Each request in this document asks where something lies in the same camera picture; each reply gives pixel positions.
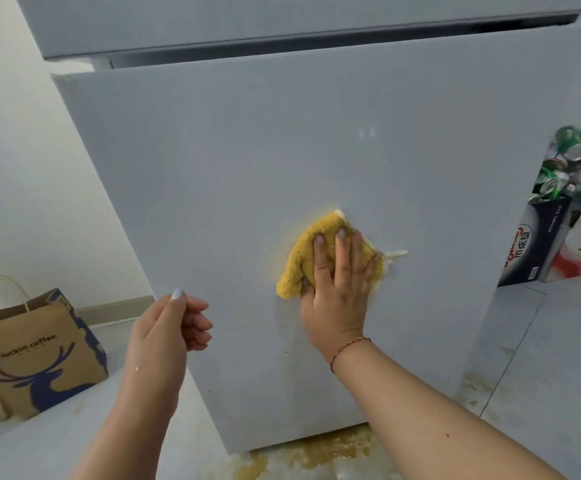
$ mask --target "yellow sponge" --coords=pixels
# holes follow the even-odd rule
[[[303,276],[306,276],[310,284],[315,286],[315,278],[313,276],[313,240],[319,233],[322,233],[326,240],[328,266],[331,274],[334,273],[334,240],[335,235],[342,227],[346,229],[347,238],[350,239],[354,229],[348,225],[343,213],[340,210],[336,210],[304,231],[290,251],[286,269],[284,269],[284,273],[277,283],[277,294],[280,298],[288,299],[299,295]],[[363,243],[364,266],[368,264],[368,261],[376,253],[377,251],[365,240]],[[385,256],[382,255],[380,258],[381,264],[377,263],[375,274],[372,277],[373,285],[381,279],[384,272],[384,259]]]

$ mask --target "fingernail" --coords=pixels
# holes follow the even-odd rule
[[[173,294],[171,295],[171,301],[173,301],[174,299],[183,298],[184,296],[186,296],[184,290],[182,290],[181,288],[177,288],[175,289],[175,291],[173,291]]]

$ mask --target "refrigerator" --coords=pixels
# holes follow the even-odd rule
[[[227,451],[365,421],[275,284],[342,209],[386,251],[366,335],[453,395],[581,55],[581,0],[18,0]]]

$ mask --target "red string bracelet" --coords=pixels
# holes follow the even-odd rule
[[[343,346],[341,349],[339,349],[337,351],[337,353],[333,357],[333,360],[331,360],[331,372],[334,373],[334,370],[333,370],[334,360],[337,358],[338,355],[340,355],[340,353],[342,352],[342,350],[344,350],[349,345],[353,345],[355,342],[359,342],[360,340],[368,340],[370,343],[372,343],[372,340],[369,339],[368,337],[360,337],[359,339],[351,340],[350,342],[348,342],[345,346]]]

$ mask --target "floor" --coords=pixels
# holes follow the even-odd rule
[[[0,423],[0,480],[67,475],[113,403],[131,326],[94,330],[110,359],[107,381],[29,421]],[[581,278],[498,289],[455,399],[581,480]],[[399,476],[366,425],[229,456],[188,374],[158,478]]]

